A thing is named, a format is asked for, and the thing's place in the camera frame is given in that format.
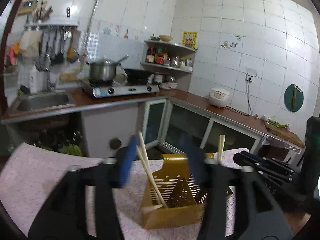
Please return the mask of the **black wok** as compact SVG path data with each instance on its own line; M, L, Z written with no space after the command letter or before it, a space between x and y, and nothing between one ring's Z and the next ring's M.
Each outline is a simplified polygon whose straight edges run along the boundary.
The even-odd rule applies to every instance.
M146 85L148 78L153 74L147 70L138 70L124 68L124 72L127 75L127 82L131 85Z

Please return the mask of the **floral pink tablecloth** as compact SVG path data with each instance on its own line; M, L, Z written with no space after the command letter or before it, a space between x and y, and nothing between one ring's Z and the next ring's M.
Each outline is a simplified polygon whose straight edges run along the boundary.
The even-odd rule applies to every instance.
M55 153L22 143L1 172L1 202L13 222L27 236L39 209L67 169L71 165L85 168L100 162L101 159L97 158ZM142 227L140 205L146 179L140 161L134 161L125 187L113 190L125 239L196 239L199 223L158 230Z

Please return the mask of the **steel cooking pot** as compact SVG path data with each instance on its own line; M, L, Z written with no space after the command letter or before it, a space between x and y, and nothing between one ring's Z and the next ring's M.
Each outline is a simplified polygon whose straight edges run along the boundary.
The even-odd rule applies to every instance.
M125 55L118 61L113 61L107 58L100 59L94 62L88 62L90 66L89 79L92 81L111 81L116 76L116 69L121 65L123 61L128 59L128 55Z

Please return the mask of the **thin bamboo chopstick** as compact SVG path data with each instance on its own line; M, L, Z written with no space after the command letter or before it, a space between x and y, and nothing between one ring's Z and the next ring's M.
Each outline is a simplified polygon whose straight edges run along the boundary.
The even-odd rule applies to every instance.
M220 135L217 146L217 161L220 163L222 159L223 149L225 145L225 135Z

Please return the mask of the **white soap bottle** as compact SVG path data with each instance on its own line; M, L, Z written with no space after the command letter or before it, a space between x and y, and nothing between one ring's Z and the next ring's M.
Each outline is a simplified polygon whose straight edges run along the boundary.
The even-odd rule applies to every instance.
M32 66L29 72L29 89L31 94L38 92L39 80L37 78L38 70L35 65Z

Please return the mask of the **round green cutting board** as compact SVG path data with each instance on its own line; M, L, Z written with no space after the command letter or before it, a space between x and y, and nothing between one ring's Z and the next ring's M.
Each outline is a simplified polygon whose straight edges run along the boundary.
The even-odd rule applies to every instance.
M287 87L284 93L284 104L290 112L297 112L301 109L304 102L304 94L301 88L295 84Z

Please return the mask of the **gas stove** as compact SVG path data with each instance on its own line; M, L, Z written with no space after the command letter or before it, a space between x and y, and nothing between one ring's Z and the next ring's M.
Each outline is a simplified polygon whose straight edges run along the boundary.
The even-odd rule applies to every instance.
M96 85L89 80L81 82L81 88L94 98L109 98L115 96L153 94L159 92L157 85L129 85L117 82L111 85Z

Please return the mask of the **yellow perforated utensil holder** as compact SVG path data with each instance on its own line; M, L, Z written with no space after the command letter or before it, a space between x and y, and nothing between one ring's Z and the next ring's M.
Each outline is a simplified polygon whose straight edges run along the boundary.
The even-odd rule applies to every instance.
M142 213L144 229L176 228L202 221L208 190L200 187L182 154L163 154L163 166L152 173L167 207ZM155 193L146 182L141 207L157 205Z

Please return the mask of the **wall power socket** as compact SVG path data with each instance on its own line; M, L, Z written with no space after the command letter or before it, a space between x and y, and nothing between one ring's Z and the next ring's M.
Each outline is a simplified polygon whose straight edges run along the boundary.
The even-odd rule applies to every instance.
M252 83L257 76L257 71L252 68L246 68L246 81Z

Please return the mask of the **wooden cutting board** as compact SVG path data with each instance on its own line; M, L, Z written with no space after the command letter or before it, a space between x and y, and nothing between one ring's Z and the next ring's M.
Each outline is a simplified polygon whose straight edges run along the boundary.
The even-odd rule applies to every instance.
M276 127L266 121L264 122L264 124L265 124L265 127L266 127L268 133L272 137L276 137L276 138L285 140L285 141L290 142L300 148L305 147L304 142L302 142L300 140L300 138L295 133L288 131L286 128L278 128L278 127Z

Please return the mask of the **corner shelf with condiments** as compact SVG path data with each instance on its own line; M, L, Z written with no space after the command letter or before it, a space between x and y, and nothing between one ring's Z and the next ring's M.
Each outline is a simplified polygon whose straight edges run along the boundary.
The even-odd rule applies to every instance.
M172 76L177 88L187 92L194 70L196 49L174 42L148 39L144 41L142 59L144 70L155 74Z

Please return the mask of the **steel sink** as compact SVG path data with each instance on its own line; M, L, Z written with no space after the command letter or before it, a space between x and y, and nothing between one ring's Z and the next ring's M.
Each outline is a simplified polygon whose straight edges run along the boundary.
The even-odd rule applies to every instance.
M9 108L9 115L35 113L75 106L66 90L18 96Z

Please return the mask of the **yellow wall poster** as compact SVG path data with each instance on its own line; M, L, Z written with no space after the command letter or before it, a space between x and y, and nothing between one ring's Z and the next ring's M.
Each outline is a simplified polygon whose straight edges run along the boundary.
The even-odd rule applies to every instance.
M182 44L193 50L196 49L197 44L197 32L185 31L182 35Z

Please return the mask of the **white rice cooker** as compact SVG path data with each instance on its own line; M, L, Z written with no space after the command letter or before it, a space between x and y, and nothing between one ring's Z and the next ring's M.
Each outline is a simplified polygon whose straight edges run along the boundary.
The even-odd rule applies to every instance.
M209 103L218 108L225 108L229 102L230 92L223 88L211 88L209 93Z

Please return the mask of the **hanging utensil rack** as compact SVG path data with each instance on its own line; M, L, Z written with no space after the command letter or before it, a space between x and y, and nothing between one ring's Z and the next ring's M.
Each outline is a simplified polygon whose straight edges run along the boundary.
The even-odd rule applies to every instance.
M25 30L41 31L38 43L39 55L35 65L39 71L49 72L52 61L56 62L63 55L65 59L65 44L72 38L73 30L79 26L79 21L71 18L54 17L45 21L38 20L35 23L26 23Z

